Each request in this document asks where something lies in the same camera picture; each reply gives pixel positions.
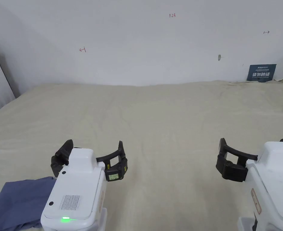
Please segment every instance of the red arrow mark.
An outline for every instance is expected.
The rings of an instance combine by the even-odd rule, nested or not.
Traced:
[[[81,48],[79,49],[79,51],[83,51],[83,50],[85,50],[85,52],[86,52],[86,49],[85,49],[85,47],[84,47],[84,49],[81,49]]]

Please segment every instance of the wrinkled fabric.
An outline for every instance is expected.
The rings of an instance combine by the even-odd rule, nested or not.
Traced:
[[[41,228],[41,214],[55,179],[6,182],[0,192],[0,231]]]
[[[0,190],[53,176],[68,139],[96,157],[121,140],[128,171],[107,183],[106,231],[235,231],[255,205],[245,183],[215,168],[222,137],[250,154],[282,139],[283,83],[42,85],[0,110]]]

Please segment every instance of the warning sticker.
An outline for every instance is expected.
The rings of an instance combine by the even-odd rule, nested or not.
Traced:
[[[102,195],[101,195],[101,202],[100,202],[100,208],[99,208],[100,212],[101,212],[102,205],[103,205],[103,199],[104,199],[104,191],[102,191]]]
[[[255,206],[256,206],[256,209],[257,209],[258,214],[261,214],[261,206],[260,206],[260,204],[259,204],[259,201],[258,201],[258,198],[257,198],[257,196],[256,196],[255,190],[252,189],[252,191],[250,192],[250,194],[252,194],[252,197],[253,197],[253,200],[254,200],[254,203],[255,203]]]

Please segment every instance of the white wall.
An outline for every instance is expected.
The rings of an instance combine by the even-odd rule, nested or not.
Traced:
[[[0,0],[0,57],[21,93],[45,82],[243,81],[250,64],[277,63],[283,79],[283,1]]]

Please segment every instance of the white robot body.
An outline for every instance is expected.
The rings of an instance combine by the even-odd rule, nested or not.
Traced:
[[[74,148],[60,171],[41,216],[45,231],[104,231],[105,164],[93,150]]]
[[[248,159],[245,179],[255,218],[240,217],[240,231],[283,231],[283,142],[267,142],[257,161]]]

